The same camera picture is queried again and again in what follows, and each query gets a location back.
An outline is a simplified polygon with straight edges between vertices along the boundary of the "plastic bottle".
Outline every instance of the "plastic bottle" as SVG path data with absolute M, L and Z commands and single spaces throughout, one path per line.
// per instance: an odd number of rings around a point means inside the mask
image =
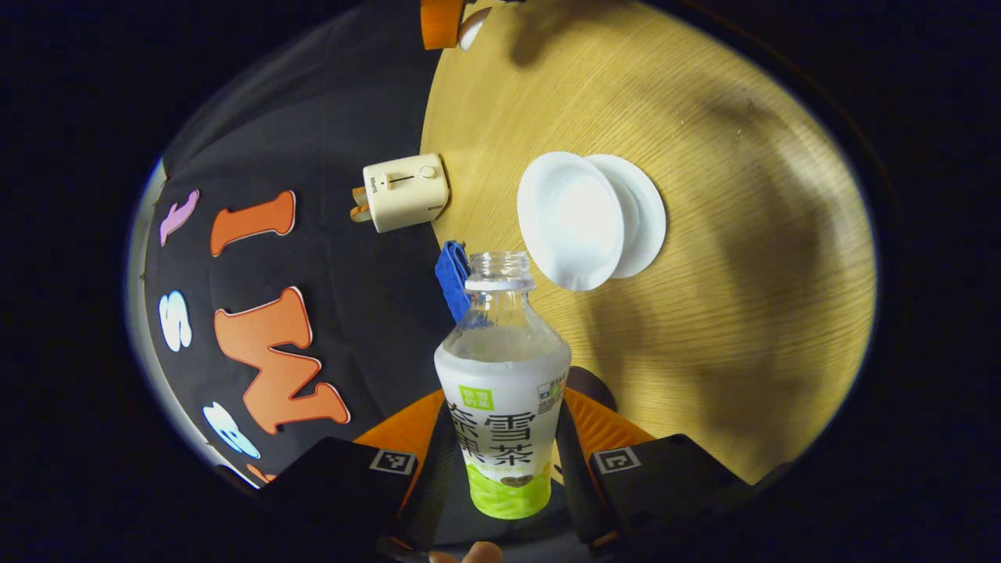
M 471 306 L 434 367 L 472 503 L 493 518 L 527 518 L 550 500 L 570 347 L 529 305 L 536 284 L 525 252 L 473 254 L 469 266 Z

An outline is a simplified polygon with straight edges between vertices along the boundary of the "blue cloth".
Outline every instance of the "blue cloth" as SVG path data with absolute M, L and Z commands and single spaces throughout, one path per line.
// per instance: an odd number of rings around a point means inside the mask
M 448 304 L 452 319 L 458 323 L 469 311 L 469 296 L 463 293 L 465 278 L 469 276 L 469 261 L 465 249 L 454 240 L 448 240 L 441 248 L 441 255 L 434 264 L 434 275 L 441 285 L 441 293 Z

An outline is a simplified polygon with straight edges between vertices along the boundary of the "bottle label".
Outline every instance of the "bottle label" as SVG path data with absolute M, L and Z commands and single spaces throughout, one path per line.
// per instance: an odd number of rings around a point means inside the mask
M 477 362 L 439 347 L 434 365 L 476 507 L 496 518 L 545 507 L 570 348 L 521 362 Z

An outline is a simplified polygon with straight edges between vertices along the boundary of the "wood grain surface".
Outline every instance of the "wood grain surface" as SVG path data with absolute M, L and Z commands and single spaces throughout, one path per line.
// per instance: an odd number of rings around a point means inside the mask
M 873 235 L 850 166 L 772 77 L 632 1 L 480 0 L 442 53 L 421 152 L 451 201 L 438 242 L 525 249 L 519 180 L 540 154 L 612 153 L 658 185 L 649 268 L 588 293 L 538 268 L 534 307 L 658 437 L 685 433 L 749 482 L 799 456 L 852 387 L 873 323 Z

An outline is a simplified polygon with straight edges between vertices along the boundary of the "stacked plates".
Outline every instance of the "stacked plates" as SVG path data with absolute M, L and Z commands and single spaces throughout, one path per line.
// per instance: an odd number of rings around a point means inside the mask
M 636 164 L 571 152 L 548 152 L 529 164 L 518 220 L 539 269 L 574 292 L 643 271 L 668 227 L 660 191 Z

